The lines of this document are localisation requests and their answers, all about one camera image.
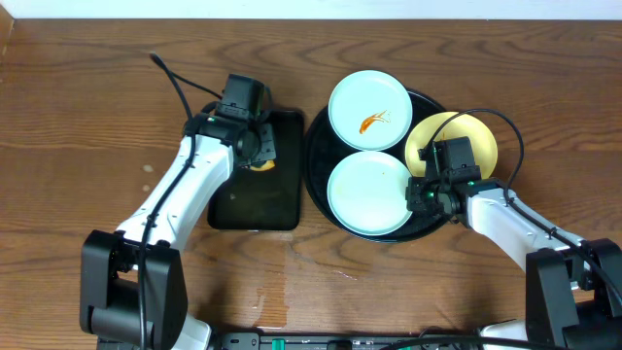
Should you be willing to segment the orange green sponge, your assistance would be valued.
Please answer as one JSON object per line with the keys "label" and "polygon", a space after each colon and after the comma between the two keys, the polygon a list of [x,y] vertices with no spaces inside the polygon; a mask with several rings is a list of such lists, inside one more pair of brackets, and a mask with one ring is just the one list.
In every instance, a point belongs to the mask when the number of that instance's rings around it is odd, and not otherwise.
{"label": "orange green sponge", "polygon": [[263,162],[262,164],[251,165],[250,169],[256,172],[263,172],[263,171],[268,171],[272,169],[274,166],[275,166],[275,162],[273,160],[267,160]]}

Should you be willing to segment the yellow plate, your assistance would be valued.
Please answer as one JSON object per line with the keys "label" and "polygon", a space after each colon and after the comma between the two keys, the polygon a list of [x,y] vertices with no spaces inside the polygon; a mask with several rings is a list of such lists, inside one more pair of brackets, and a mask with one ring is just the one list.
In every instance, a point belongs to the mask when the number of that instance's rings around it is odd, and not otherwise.
{"label": "yellow plate", "polygon": [[[454,115],[456,112],[434,114],[417,123],[410,131],[404,146],[404,159],[412,176],[425,175],[426,164],[420,160],[418,151],[429,142],[441,124]],[[498,146],[492,131],[483,122],[471,115],[462,115],[444,126],[434,140],[445,141],[463,136],[469,138],[482,178],[490,178],[497,164]]]}

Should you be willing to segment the stained light blue plate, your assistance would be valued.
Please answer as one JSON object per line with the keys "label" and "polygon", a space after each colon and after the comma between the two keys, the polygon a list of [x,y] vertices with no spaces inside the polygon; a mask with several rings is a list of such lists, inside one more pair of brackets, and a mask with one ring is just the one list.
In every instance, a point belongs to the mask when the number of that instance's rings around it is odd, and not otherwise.
{"label": "stained light blue plate", "polygon": [[336,136],[360,151],[384,151],[409,130],[413,107],[405,86],[388,73],[363,70],[343,78],[328,102]]}

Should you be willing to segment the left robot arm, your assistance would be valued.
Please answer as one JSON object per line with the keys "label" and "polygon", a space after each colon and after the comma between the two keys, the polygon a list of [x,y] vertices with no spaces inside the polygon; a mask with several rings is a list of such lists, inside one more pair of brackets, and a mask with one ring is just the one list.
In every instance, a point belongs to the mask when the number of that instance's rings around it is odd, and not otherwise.
{"label": "left robot arm", "polygon": [[239,142],[194,134],[155,189],[113,233],[81,253],[80,326],[100,349],[205,349],[211,327],[188,313],[181,253],[237,164]]}

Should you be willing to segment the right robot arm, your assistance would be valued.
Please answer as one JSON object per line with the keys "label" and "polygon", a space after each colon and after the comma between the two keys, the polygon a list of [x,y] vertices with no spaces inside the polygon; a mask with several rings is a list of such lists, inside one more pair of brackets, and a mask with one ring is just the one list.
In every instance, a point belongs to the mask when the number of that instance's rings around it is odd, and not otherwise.
{"label": "right robot arm", "polygon": [[499,246],[526,274],[525,317],[479,331],[485,349],[518,342],[567,349],[621,346],[621,249],[554,226],[495,180],[409,179],[417,216],[453,218]]}

